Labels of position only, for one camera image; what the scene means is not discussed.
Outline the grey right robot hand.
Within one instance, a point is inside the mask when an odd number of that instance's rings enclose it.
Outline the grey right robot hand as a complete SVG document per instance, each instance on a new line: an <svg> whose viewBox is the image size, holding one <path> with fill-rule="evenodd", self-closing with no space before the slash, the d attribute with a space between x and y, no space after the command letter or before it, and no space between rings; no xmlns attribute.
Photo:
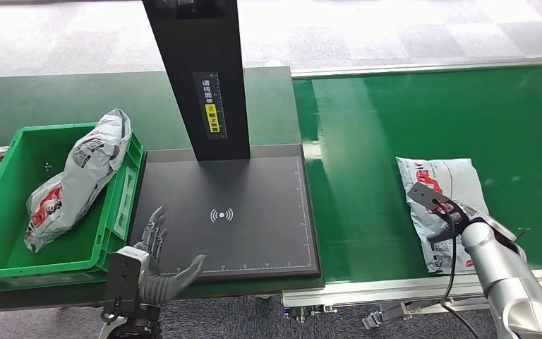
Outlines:
<svg viewBox="0 0 542 339"><path fill-rule="evenodd" d="M458 235L459 233L455 226L446 224L445 226L441 227L437 232L428 235L426 239L429 241L430 244L436 244L446 240L455 239Z"/></svg>

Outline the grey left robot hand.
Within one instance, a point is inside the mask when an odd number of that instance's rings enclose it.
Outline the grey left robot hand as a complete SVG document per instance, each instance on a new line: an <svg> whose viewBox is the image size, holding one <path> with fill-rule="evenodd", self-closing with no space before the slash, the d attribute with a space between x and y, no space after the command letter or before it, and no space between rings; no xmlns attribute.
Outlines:
<svg viewBox="0 0 542 339"><path fill-rule="evenodd" d="M160 206L152 213L140 240L133 245L149 256L147 268L141 274L138 284L140 301L147 304L165 304L172 301L201 274L206 258L205 254L197 255L189 267L176 275L161 273L159 260L167 236L167 229L162 226L164 212L164 207Z"/></svg>

